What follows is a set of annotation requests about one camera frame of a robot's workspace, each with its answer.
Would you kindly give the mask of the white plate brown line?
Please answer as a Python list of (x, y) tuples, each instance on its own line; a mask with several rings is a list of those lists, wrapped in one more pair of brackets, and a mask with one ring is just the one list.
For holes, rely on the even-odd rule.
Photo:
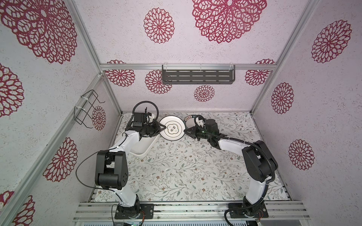
[(165, 129), (160, 132), (160, 136), (166, 140), (177, 141), (185, 135), (185, 124), (183, 120), (177, 116), (165, 116), (160, 120), (160, 124), (165, 126)]

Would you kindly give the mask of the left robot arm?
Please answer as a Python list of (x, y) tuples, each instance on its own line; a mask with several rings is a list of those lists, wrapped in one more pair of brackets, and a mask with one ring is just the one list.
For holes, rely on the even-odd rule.
[(139, 200), (128, 185), (128, 154), (144, 158), (154, 146), (165, 127), (157, 119), (159, 114), (133, 113), (125, 131), (108, 150), (96, 157), (95, 183), (112, 191), (121, 207), (131, 208)]

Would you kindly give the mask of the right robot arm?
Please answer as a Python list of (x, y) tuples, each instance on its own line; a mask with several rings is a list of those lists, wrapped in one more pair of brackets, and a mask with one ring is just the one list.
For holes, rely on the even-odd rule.
[(243, 207), (253, 208), (262, 205), (269, 184), (275, 181), (275, 171), (278, 169), (277, 161), (266, 143), (262, 140), (247, 142), (229, 137), (220, 133), (214, 119), (205, 119), (200, 115), (194, 118), (194, 123), (193, 127), (184, 130), (189, 137), (198, 141), (206, 139), (216, 149), (242, 154), (247, 172), (251, 177)]

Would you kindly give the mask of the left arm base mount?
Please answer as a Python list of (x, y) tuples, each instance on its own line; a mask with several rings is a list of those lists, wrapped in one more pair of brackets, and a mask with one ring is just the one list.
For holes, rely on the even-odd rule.
[(154, 204), (139, 204), (136, 203), (133, 207), (117, 206), (115, 219), (129, 220), (129, 219), (153, 219)]

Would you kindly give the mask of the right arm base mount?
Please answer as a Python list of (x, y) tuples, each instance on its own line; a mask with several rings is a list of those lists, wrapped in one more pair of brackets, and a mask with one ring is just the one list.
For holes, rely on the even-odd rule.
[(231, 218), (268, 218), (265, 202), (262, 201), (260, 204), (250, 207), (248, 202), (246, 203), (229, 203), (229, 209), (237, 209), (230, 211)]

